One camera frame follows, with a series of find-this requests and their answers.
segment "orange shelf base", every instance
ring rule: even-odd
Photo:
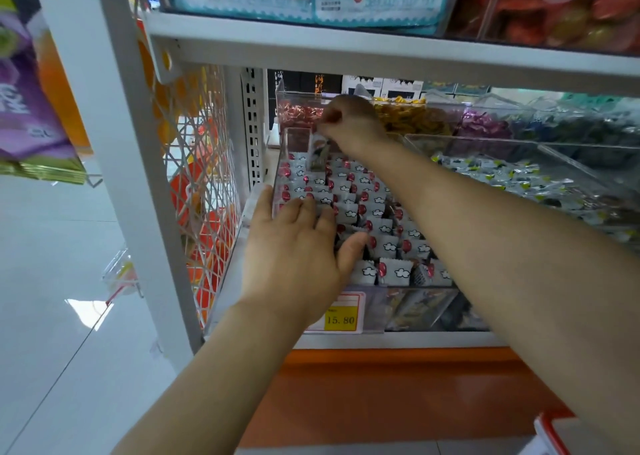
[[[507,347],[293,351],[242,447],[533,434],[564,404]]]

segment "tiled floor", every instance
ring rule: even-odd
[[[153,350],[156,330],[144,299],[123,297],[108,309],[104,304],[100,275],[124,242],[106,188],[0,177],[0,195],[0,454],[108,453],[175,373]],[[508,455],[523,444],[239,452]]]

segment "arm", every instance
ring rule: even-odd
[[[286,355],[347,284],[367,235],[336,257],[331,208],[316,223],[315,201],[296,199],[272,220],[272,196],[266,187],[253,214],[241,299],[114,453],[232,454]]]
[[[340,97],[321,131],[378,174],[492,329],[581,419],[640,450],[640,259],[563,213],[439,167]]]

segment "person's left hand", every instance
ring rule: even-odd
[[[316,201],[292,199],[272,219],[272,201],[273,188],[266,186],[251,221],[240,302],[257,303],[306,329],[348,283],[368,235],[354,233],[334,255],[332,208],[325,206],[316,222]]]

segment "white box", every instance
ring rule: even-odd
[[[402,96],[407,100],[417,100],[420,98],[423,81],[411,81],[410,79],[385,78],[382,80],[383,98],[396,98]]]
[[[380,96],[382,90],[382,78],[373,78],[372,76],[349,76],[345,74],[342,77],[342,94],[353,95],[356,85],[362,85],[371,96]]]

